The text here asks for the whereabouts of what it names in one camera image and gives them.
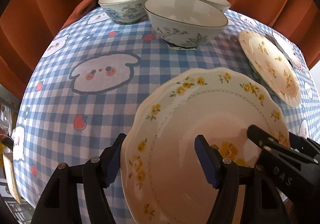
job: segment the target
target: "gingham pattern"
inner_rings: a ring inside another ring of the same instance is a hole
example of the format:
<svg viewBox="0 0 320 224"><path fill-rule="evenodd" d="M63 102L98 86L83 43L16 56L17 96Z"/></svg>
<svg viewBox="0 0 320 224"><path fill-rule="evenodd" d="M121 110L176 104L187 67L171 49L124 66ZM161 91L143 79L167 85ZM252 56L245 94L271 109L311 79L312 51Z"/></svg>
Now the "gingham pattern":
<svg viewBox="0 0 320 224"><path fill-rule="evenodd" d="M25 160L15 161L14 167L19 191L33 206L36 206L59 163L66 162L70 166L83 164L89 158L100 155L119 133L130 131L139 104L161 84L180 73L190 68L224 66L266 86L253 72L237 40L238 33L245 29L272 40L274 30L260 22L257 22L259 27L254 27L241 21L237 12L227 11L233 26L227 26L214 40L198 50L173 51L159 37L153 41L142 40L143 35L156 35L147 19L132 25L119 25L111 19L87 23L91 16L101 12L102 9L97 8L58 33L55 39L69 34L64 47L39 61L24 94L18 125L25 128ZM118 35L108 36L112 31L118 31ZM304 66L303 71L294 69L300 83L301 104L298 108L292 108L272 92L270 95L282 109L291 132L297 134L301 122L306 119L310 136L319 142L318 93L302 53L297 46L293 46ZM131 82L103 94L74 93L70 88L71 69L85 59L113 51L126 51L141 58L140 64L134 67ZM44 85L41 91L36 91L40 81L44 81ZM312 99L305 91L305 82L312 87ZM30 113L25 117L28 107ZM77 114L88 116L87 126L82 131L75 130L73 126ZM37 168L37 176L31 174L32 166ZM84 192L79 190L83 223L90 223ZM120 173L106 190L106 195L116 223L134 223L124 199Z"/></svg>

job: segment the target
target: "blue checkered tablecloth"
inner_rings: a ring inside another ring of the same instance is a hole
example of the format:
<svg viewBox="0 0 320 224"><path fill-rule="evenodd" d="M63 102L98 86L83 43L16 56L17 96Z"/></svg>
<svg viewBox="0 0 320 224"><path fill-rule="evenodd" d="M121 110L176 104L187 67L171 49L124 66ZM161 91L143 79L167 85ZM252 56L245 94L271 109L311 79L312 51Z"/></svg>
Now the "blue checkered tablecloth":
<svg viewBox="0 0 320 224"><path fill-rule="evenodd" d="M274 30L258 21L258 27L244 22L241 14L234 11L227 11L226 15L231 25L198 50L171 50L147 19L120 25L107 19L101 8L60 31L33 72L21 104L17 126L24 130L24 140L20 140L23 156L14 161L20 194L36 206L59 163L78 165L100 155L119 133L130 131L139 104L149 94L190 68L223 66L268 87L250 67L237 35L247 29L274 42ZM301 51L294 44L293 48L303 65L303 70L294 68L301 103L292 108L272 91L270 95L282 109L289 131L298 134L306 120L309 136L319 142L319 95ZM82 79L92 77L94 72L82 75L81 67L90 68L94 58L103 61L102 56L106 55L115 62L104 70L112 74L113 70L122 70L113 66L120 66L126 73L121 82L86 92ZM79 187L83 223L90 223L84 191ZM105 192L116 223L134 223L124 199L120 173Z"/></svg>

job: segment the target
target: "pink cheek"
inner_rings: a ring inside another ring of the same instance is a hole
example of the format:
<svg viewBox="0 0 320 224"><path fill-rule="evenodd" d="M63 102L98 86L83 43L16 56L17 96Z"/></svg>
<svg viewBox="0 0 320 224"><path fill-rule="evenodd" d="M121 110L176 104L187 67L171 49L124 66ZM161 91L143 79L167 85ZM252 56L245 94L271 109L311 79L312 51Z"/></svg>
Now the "pink cheek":
<svg viewBox="0 0 320 224"><path fill-rule="evenodd" d="M107 71L107 72L106 72L107 76L113 76L115 73L116 73L116 69L113 68L113 67L111 68L110 71Z"/></svg>
<svg viewBox="0 0 320 224"><path fill-rule="evenodd" d="M87 80L87 81L90 81L90 80L92 80L94 78L94 74L90 74L90 73L88 73L87 75L86 75L86 77L85 77L85 79Z"/></svg>

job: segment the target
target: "blue floral design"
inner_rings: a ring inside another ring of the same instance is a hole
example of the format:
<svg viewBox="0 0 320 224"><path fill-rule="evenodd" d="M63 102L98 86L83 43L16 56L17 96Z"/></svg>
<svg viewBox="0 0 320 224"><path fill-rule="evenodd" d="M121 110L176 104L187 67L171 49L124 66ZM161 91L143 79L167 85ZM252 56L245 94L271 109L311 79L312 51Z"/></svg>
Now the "blue floral design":
<svg viewBox="0 0 320 224"><path fill-rule="evenodd" d="M116 20L116 21L119 21L119 20L120 20L119 13L116 12L115 10L110 9L110 8L107 8L107 9L104 8L104 11L105 11L106 14L107 14L110 18L112 18L113 20Z"/></svg>
<svg viewBox="0 0 320 224"><path fill-rule="evenodd" d="M27 107L26 110L23 112L23 118L24 119L30 119L30 107Z"/></svg>

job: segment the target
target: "white wall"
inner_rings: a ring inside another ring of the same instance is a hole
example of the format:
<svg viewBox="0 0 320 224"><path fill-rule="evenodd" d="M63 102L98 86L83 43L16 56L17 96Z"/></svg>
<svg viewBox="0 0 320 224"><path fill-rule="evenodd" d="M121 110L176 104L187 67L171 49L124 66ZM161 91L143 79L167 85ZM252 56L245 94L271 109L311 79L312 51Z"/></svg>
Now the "white wall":
<svg viewBox="0 0 320 224"><path fill-rule="evenodd" d="M320 61L310 70L311 76L316 83L318 91L320 91Z"/></svg>
<svg viewBox="0 0 320 224"><path fill-rule="evenodd" d="M1 84L0 84L0 97L3 98L4 100L8 100L10 99L11 102L14 102L16 104L16 107L19 105L20 103L20 99L18 99L17 97L15 97L11 92L9 92L6 88L4 88Z"/></svg>

